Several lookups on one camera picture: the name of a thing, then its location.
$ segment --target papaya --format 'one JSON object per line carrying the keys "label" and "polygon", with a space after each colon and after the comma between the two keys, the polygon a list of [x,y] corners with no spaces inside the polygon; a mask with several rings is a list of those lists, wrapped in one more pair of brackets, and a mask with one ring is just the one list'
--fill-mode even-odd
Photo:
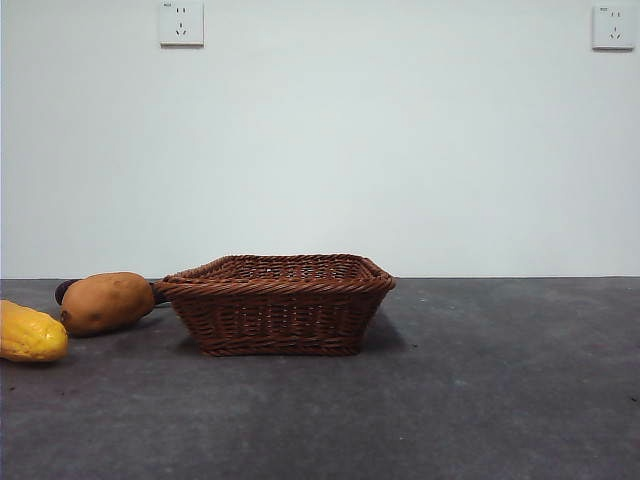
{"label": "papaya", "polygon": [[67,354],[67,332],[50,315],[9,300],[0,303],[0,358],[50,362]]}
{"label": "papaya", "polygon": [[100,273],[68,286],[61,318],[71,335],[98,335],[133,325],[155,303],[151,285],[137,273]]}

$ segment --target outlet cover plate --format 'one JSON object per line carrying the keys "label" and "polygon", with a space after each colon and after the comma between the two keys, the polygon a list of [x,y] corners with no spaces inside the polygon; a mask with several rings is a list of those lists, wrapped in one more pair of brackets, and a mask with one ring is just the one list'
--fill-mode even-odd
{"label": "outlet cover plate", "polygon": [[638,9],[634,5],[593,7],[591,46],[593,49],[633,50],[638,33]]}
{"label": "outlet cover plate", "polygon": [[160,2],[158,16],[160,45],[204,46],[204,2]]}

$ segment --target concrete floor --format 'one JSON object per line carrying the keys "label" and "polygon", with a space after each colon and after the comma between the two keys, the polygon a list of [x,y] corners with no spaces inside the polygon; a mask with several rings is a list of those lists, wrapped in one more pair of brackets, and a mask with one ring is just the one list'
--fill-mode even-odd
{"label": "concrete floor", "polygon": [[205,357],[161,307],[0,363],[6,480],[640,478],[640,278],[400,280],[355,357]]}

